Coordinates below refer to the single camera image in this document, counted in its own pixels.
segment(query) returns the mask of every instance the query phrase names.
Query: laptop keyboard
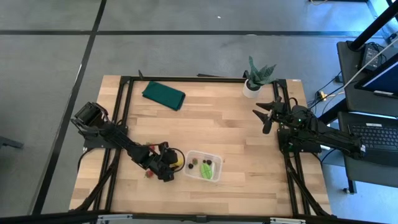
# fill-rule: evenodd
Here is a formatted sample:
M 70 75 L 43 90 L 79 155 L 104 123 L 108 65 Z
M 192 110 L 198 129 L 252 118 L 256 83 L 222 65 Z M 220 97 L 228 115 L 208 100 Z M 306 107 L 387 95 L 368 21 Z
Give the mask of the laptop keyboard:
M 348 125 L 351 133 L 362 136 L 366 147 L 365 161 L 398 167 L 398 127 Z

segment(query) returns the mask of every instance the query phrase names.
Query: floor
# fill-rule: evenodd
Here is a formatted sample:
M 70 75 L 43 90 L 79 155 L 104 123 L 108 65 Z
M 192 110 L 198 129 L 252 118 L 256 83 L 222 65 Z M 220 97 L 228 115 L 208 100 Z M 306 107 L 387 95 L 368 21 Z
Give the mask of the floor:
M 1 30 L 91 30 L 100 3 L 0 0 L 0 135 L 25 143 L 23 149 L 0 150 L 0 217 L 29 213 L 89 39 L 88 35 L 6 35 Z M 334 33 L 97 35 L 75 111 L 87 101 L 96 100 L 103 75 L 137 75 L 140 69 L 147 76 L 204 73 L 241 77 L 249 69 L 249 55 L 259 65 L 276 63 L 276 78 L 301 79 L 309 101 L 340 71 L 336 43 L 352 40 L 352 34 L 363 31 L 373 19 L 368 6 L 360 2 L 313 6 L 306 0 L 108 1 L 99 30 Z M 384 43 L 379 35 L 372 41 Z M 333 83 L 324 90 L 330 92 L 338 86 Z M 317 115 L 321 115 L 323 107 L 320 103 Z M 70 126 L 44 213 L 67 211 L 82 144 L 82 138 Z M 329 165 L 336 164 L 333 161 L 325 163 L 323 171 L 333 214 L 357 220 L 398 222 L 398 189 L 358 183 L 358 194 L 346 195 L 341 191 L 347 186 L 344 167 Z

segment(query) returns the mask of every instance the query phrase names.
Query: computer monitor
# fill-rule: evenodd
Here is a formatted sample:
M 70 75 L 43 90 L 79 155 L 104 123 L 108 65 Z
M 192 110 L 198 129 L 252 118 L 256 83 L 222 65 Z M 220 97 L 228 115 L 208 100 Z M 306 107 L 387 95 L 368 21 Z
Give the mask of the computer monitor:
M 380 65 L 369 76 L 355 85 L 356 88 L 382 95 L 398 95 L 398 54 Z

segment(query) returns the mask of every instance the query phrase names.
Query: white cable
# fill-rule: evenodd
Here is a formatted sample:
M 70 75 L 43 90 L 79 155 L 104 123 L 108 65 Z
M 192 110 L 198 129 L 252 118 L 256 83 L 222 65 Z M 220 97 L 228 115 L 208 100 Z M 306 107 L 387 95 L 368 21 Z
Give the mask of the white cable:
M 319 6 L 320 4 L 323 4 L 323 3 L 327 2 L 327 1 L 328 1 L 328 0 L 324 0 L 323 2 L 320 2 L 320 3 L 315 4 L 314 1 L 311 0 L 311 3 L 312 3 L 314 6 Z
M 382 51 L 380 51 L 377 55 L 375 55 L 370 61 L 368 61 L 366 63 L 366 65 L 364 65 L 361 69 L 359 69 L 359 71 L 350 79 L 348 80 L 348 82 L 342 87 L 342 89 L 345 89 L 354 79 L 355 77 L 357 77 L 362 70 L 364 70 L 375 58 L 378 58 L 378 56 L 380 54 L 382 54 L 385 50 L 387 50 L 389 47 L 391 47 L 392 45 L 394 45 L 394 43 L 396 43 L 398 41 L 398 38 L 396 38 L 396 40 L 394 40 L 391 44 L 389 44 L 386 48 L 384 48 Z M 323 108 L 322 114 L 323 112 L 325 112 L 325 108 L 328 106 L 328 104 L 330 103 L 330 101 L 332 101 L 338 94 L 334 95 L 332 99 L 329 100 L 329 102 L 325 105 L 325 107 Z

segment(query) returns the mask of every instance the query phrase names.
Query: potted plant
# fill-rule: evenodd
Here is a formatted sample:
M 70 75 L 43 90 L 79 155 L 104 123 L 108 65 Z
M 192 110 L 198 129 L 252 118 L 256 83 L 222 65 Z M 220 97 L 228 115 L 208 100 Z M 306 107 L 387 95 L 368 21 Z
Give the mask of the potted plant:
M 253 64 L 253 58 L 249 56 L 250 74 L 245 71 L 247 80 L 244 82 L 243 95 L 248 98 L 255 98 L 261 91 L 261 87 L 265 84 L 272 82 L 271 74 L 276 65 L 268 67 L 264 66 L 258 70 Z

